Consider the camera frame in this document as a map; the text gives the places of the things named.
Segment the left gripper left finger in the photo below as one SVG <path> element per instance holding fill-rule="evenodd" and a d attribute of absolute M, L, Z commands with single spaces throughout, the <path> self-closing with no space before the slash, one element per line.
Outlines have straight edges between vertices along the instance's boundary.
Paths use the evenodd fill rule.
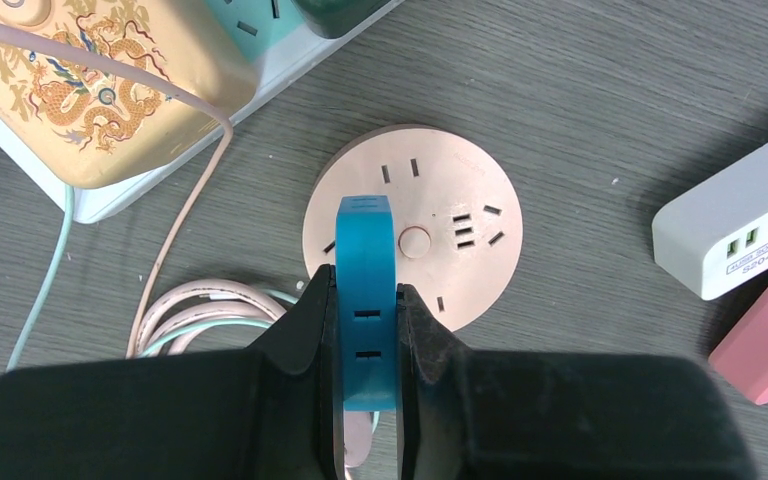
<path fill-rule="evenodd" d="M 334 479 L 334 270 L 248 347 L 0 376 L 0 479 Z"/>

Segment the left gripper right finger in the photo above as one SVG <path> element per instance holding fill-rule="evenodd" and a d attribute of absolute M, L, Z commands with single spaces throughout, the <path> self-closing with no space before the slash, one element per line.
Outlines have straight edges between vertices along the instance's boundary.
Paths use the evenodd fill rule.
<path fill-rule="evenodd" d="M 479 350 L 416 289 L 396 294 L 402 479 L 754 479 L 698 364 L 641 354 Z"/>

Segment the blue adapter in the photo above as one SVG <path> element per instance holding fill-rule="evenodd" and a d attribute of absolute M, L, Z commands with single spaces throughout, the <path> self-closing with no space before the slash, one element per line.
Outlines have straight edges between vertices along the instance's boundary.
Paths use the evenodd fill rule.
<path fill-rule="evenodd" d="M 344 409 L 393 410 L 398 393 L 397 281 L 388 198 L 344 197 L 335 234 Z"/>

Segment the beige cube adapter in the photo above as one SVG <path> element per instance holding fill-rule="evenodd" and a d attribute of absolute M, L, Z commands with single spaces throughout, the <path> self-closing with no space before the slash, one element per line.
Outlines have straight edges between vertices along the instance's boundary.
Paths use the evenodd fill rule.
<path fill-rule="evenodd" d="M 0 24 L 156 75 L 227 115 L 257 89 L 203 1 L 0 1 Z M 5 41 L 0 119 L 58 178 L 85 189 L 166 165 L 217 125 L 121 75 Z"/>

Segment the white multicolour power strip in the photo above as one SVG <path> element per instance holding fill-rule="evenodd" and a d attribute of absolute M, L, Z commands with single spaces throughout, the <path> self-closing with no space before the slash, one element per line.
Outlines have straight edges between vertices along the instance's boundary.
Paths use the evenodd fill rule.
<path fill-rule="evenodd" d="M 0 25 L 156 75 L 245 119 L 390 1 L 0 1 Z M 74 218 L 126 208 L 222 133 L 163 93 L 0 41 L 0 148 Z"/>

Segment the dark green cube adapter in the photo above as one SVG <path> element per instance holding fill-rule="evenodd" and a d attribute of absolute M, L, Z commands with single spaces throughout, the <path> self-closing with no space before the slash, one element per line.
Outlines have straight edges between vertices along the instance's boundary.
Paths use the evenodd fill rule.
<path fill-rule="evenodd" d="M 387 3 L 387 0 L 293 0 L 307 26 L 325 39 L 342 37 Z"/>

